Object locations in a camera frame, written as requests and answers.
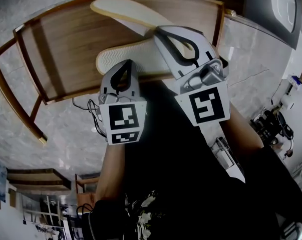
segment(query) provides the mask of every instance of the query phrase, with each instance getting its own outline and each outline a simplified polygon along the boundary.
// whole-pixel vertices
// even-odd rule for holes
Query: gray marble tile
[[[13,37],[13,28],[9,30],[0,28],[0,47]]]
[[[266,69],[256,76],[229,87],[229,97],[239,112],[245,118],[251,119],[264,107],[271,107],[271,97],[280,82],[281,79]]]
[[[255,46],[258,30],[244,24],[224,18],[223,32],[220,44],[244,50]]]
[[[220,45],[219,53],[229,62],[229,86],[265,70],[251,50]]]
[[[0,68],[4,75],[11,73],[23,66],[23,62],[16,44],[0,56]]]
[[[13,111],[0,114],[0,142],[18,136],[22,128],[23,123]]]
[[[24,67],[16,69],[6,76],[6,81],[24,110],[31,114],[38,94]]]
[[[277,77],[282,77],[292,48],[261,31],[257,33],[252,54]]]

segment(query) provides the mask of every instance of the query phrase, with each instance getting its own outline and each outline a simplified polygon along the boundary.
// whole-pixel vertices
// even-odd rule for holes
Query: marble floor
[[[47,8],[68,0],[0,0],[0,46],[13,35],[12,30]],[[280,41],[229,19],[225,19],[219,46],[220,54],[229,61],[229,96],[238,110],[249,120],[263,107],[271,107],[291,49]],[[0,57],[0,66],[14,94],[31,112],[37,93],[16,46]],[[282,82],[273,101],[284,94]],[[83,105],[86,95],[76,98]],[[71,100],[43,108],[36,124],[50,137],[42,145],[23,126],[0,93],[0,161],[11,169],[55,168],[69,179],[74,174],[89,174],[101,169],[106,143],[92,132],[91,115],[72,105]],[[222,134],[217,123],[203,127],[209,143]]]

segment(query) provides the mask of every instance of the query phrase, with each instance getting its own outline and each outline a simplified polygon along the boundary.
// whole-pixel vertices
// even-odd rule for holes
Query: black shirt
[[[99,201],[96,230],[124,239],[279,239],[275,213],[302,223],[302,193],[273,150],[250,156],[245,183],[229,177],[174,95],[162,83],[143,85],[144,132],[125,150],[129,216],[124,205]],[[111,222],[98,213],[109,205]]]

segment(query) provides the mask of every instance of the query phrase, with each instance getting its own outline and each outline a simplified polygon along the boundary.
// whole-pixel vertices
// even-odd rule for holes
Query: wooden seat
[[[144,37],[116,20],[90,9],[94,0],[74,0],[50,9],[13,30],[14,38],[0,47],[0,55],[17,43],[26,70],[39,94],[31,115],[22,108],[0,70],[0,90],[25,126],[45,143],[47,137],[34,120],[45,105],[99,91],[102,75],[96,56],[104,49],[138,42]],[[217,46],[222,30],[223,2],[214,0],[134,0],[177,25],[200,30]],[[170,78],[163,73],[139,77],[143,81]]]

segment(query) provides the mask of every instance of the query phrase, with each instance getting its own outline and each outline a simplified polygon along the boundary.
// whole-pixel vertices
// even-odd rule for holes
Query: white wall
[[[6,202],[1,203],[0,209],[0,240],[45,240],[45,235],[36,230],[35,225],[23,224],[23,214],[17,208],[10,206],[10,195],[6,193]]]
[[[292,109],[281,109],[286,123],[294,131],[293,156],[284,160],[285,165],[292,171],[299,163],[302,163],[302,90],[292,88],[290,95],[294,98]]]

